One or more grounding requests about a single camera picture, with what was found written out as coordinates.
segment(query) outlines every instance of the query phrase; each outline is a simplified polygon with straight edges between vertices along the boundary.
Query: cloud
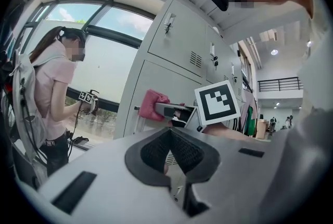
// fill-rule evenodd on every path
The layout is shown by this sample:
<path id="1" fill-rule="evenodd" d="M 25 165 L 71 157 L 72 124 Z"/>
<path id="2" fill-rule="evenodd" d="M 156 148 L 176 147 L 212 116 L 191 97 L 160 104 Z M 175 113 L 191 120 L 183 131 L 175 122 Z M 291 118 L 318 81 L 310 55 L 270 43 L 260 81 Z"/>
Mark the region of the cloud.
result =
<path id="1" fill-rule="evenodd" d="M 67 13 L 66 9 L 60 7 L 59 8 L 59 13 L 62 15 L 63 21 L 72 21 L 72 22 L 75 22 L 75 19 L 69 13 Z"/>
<path id="2" fill-rule="evenodd" d="M 152 23 L 152 20 L 137 14 L 126 13 L 118 18 L 118 22 L 121 25 L 132 25 L 138 32 L 146 33 Z"/>

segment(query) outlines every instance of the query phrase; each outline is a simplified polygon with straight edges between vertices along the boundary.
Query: pink cloth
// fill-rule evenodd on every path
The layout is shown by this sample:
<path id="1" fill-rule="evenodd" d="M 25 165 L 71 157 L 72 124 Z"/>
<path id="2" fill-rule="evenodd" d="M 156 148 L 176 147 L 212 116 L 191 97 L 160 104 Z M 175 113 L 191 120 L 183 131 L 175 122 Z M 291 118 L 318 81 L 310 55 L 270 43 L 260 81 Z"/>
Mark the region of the pink cloth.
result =
<path id="1" fill-rule="evenodd" d="M 155 112 L 155 103 L 169 104 L 170 100 L 162 93 L 158 93 L 154 90 L 148 90 L 144 100 L 142 101 L 139 116 L 151 120 L 163 121 L 164 117 Z"/>
<path id="2" fill-rule="evenodd" d="M 35 102 L 44 118 L 47 140 L 55 140 L 64 134 L 66 127 L 63 121 L 55 122 L 49 112 L 53 85 L 55 81 L 71 83 L 76 65 L 66 57 L 66 49 L 58 40 L 46 48 L 37 60 L 50 53 L 61 53 L 63 58 L 52 59 L 36 68 Z"/>

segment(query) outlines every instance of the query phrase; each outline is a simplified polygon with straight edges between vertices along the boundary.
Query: pink t-shirt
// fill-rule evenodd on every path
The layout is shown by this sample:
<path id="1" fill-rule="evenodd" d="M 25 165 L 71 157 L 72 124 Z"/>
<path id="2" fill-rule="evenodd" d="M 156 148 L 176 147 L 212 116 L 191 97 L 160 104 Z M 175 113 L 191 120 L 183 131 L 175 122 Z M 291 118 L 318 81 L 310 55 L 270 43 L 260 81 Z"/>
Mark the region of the pink t-shirt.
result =
<path id="1" fill-rule="evenodd" d="M 55 81 L 71 83 L 76 65 L 66 57 L 64 45 L 56 40 L 46 48 L 38 57 L 49 56 L 52 53 L 60 53 L 63 57 L 55 58 L 36 68 L 35 102 L 36 106 L 44 118 L 48 131 L 47 140 L 55 140 L 64 134 L 66 127 L 63 121 L 56 122 L 50 114 L 50 104 Z"/>

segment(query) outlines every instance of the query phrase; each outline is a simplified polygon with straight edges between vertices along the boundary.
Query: white backpack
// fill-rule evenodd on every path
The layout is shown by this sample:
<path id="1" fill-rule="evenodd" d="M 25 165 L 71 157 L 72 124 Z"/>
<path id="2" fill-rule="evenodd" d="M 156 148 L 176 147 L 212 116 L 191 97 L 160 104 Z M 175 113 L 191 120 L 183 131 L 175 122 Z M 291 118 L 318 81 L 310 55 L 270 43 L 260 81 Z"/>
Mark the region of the white backpack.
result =
<path id="1" fill-rule="evenodd" d="M 37 109 L 35 92 L 35 68 L 62 55 L 38 57 L 33 63 L 28 54 L 19 54 L 15 51 L 15 68 L 10 74 L 13 76 L 12 101 L 17 129 L 30 162 L 33 161 L 38 151 L 47 138 L 47 129 L 44 120 Z"/>

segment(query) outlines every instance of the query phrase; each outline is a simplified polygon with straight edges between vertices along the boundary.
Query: ponytail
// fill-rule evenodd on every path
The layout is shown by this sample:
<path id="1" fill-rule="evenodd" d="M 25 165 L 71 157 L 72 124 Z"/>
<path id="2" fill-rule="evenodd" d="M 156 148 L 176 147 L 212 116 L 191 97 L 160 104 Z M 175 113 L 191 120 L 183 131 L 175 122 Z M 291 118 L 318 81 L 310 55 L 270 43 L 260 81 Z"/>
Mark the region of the ponytail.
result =
<path id="1" fill-rule="evenodd" d="M 60 32 L 64 30 L 64 27 L 58 26 L 47 32 L 44 37 L 40 40 L 36 48 L 30 55 L 30 62 L 33 63 L 40 54 L 48 48 L 55 40 L 60 38 Z"/>

